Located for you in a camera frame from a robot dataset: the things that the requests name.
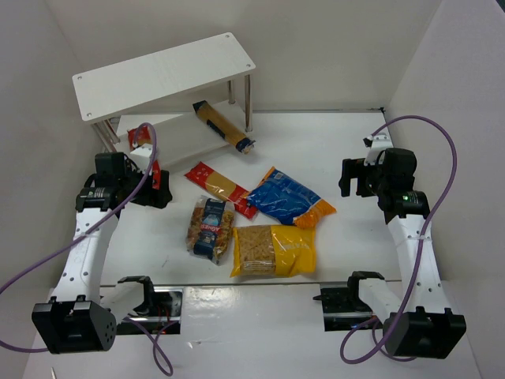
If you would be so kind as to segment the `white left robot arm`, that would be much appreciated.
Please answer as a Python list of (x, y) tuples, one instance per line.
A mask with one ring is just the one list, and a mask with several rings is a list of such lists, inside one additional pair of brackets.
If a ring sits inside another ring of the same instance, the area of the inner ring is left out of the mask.
[(155, 164), (152, 146), (95, 156), (95, 173), (76, 198), (76, 230), (63, 273), (45, 303), (35, 304), (32, 321), (53, 355), (108, 351), (127, 316), (155, 309), (148, 276), (121, 278), (112, 292), (100, 294), (111, 237), (129, 203), (164, 208), (172, 196), (169, 174)]

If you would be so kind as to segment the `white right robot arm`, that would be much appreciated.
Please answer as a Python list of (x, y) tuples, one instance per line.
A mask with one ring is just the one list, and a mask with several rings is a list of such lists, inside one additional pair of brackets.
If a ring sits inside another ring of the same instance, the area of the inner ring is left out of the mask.
[(373, 318), (352, 330), (379, 323), (381, 340), (360, 358), (344, 358), (355, 365), (379, 351), (401, 362), (415, 358), (445, 359), (466, 332), (466, 320), (448, 301), (436, 266), (432, 243), (433, 208), (426, 195), (413, 187), (417, 159), (403, 148), (371, 148), (362, 159), (345, 159), (339, 180), (341, 194), (350, 195), (357, 179), (357, 195), (375, 196), (394, 240), (404, 286), (397, 297), (378, 272), (355, 271), (347, 285), (357, 302), (372, 310)]

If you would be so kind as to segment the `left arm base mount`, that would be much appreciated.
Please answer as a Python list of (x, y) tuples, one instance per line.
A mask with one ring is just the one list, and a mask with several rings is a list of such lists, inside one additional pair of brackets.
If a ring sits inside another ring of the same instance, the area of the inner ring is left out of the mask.
[(143, 326), (153, 336), (163, 327), (163, 334), (179, 334), (181, 328), (183, 288), (154, 286), (149, 300), (141, 283), (119, 283), (100, 288), (100, 305), (115, 317), (118, 335), (137, 335), (142, 331), (125, 318)]

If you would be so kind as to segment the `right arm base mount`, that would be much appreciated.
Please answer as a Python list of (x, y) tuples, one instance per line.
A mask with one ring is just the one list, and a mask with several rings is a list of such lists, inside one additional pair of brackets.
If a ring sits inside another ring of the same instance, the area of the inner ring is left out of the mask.
[(344, 285), (321, 285), (312, 300), (322, 307), (325, 332), (350, 331), (373, 316), (371, 308), (353, 300)]

